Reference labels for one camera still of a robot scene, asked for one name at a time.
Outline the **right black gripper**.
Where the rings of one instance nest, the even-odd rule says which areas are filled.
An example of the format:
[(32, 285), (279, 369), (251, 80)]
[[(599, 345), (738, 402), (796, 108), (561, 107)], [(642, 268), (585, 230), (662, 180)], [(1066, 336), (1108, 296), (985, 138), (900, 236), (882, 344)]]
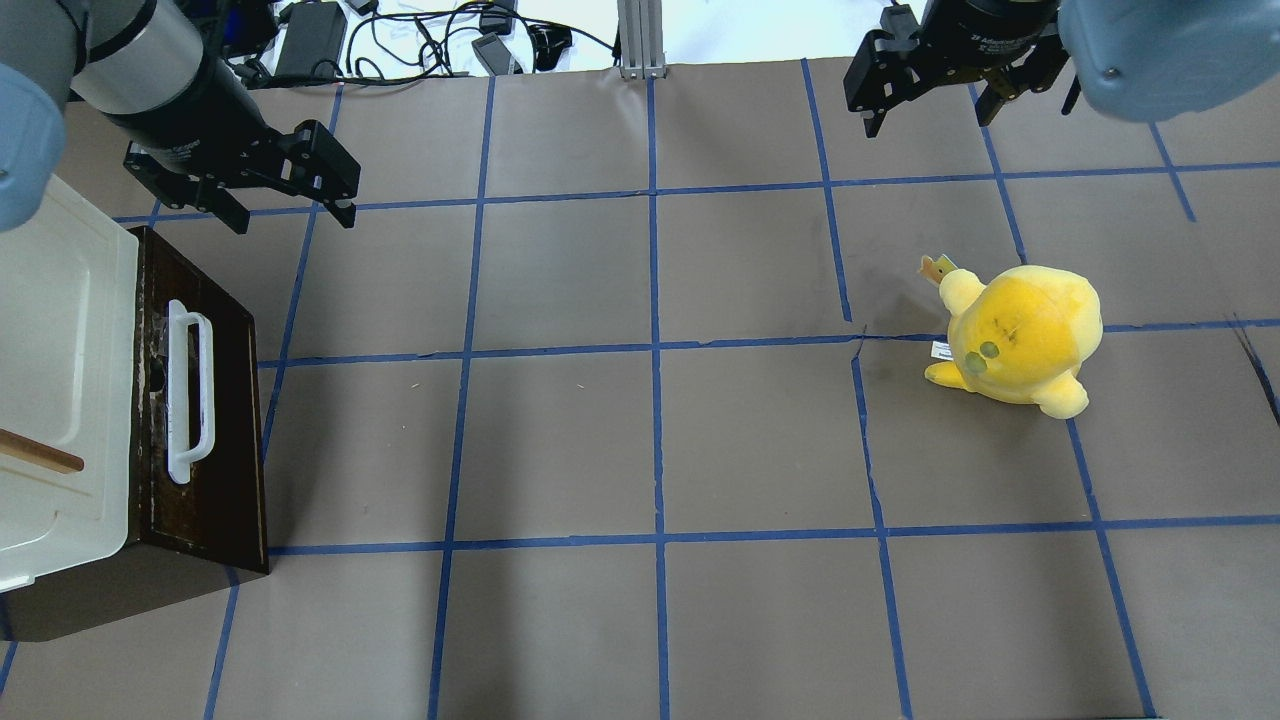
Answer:
[(882, 9), (844, 77), (847, 109), (878, 136), (890, 110), (940, 86), (984, 81), (979, 127), (1025, 92), (1048, 91), (1070, 59), (1056, 29), (1059, 1), (928, 1)]

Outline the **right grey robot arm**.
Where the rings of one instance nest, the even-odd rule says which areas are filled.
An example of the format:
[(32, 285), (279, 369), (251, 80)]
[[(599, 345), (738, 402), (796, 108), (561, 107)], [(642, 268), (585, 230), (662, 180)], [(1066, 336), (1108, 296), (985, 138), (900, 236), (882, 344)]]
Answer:
[(1062, 114), (1085, 101), (1132, 123), (1221, 106), (1274, 78), (1275, 1), (892, 1), (844, 77), (847, 109), (874, 138), (888, 113), (934, 88), (980, 85), (988, 127), (1024, 94), (1073, 79)]

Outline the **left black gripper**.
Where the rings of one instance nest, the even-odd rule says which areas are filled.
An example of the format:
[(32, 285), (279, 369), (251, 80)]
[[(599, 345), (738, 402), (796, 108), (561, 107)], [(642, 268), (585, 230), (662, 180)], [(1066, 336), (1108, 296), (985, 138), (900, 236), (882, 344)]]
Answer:
[(160, 201), (244, 234), (250, 211), (230, 191), (268, 188), (303, 195), (355, 228), (360, 163), (319, 120), (300, 123), (292, 137), (271, 128), (232, 69), (207, 53), (163, 100), (104, 115), (131, 142), (125, 170)]

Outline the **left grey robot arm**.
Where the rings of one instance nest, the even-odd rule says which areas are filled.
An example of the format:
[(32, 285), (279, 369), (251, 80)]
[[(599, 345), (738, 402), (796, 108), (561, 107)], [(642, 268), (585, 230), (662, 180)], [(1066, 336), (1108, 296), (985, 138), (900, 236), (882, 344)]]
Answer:
[(5, 231), (42, 202), (70, 96), (125, 135), (123, 167), (168, 208), (193, 208), (242, 234), (250, 211), (236, 191), (265, 188), (355, 225), (356, 159), (319, 120), (289, 133), (269, 126), (173, 1), (5, 1), (1, 19)]

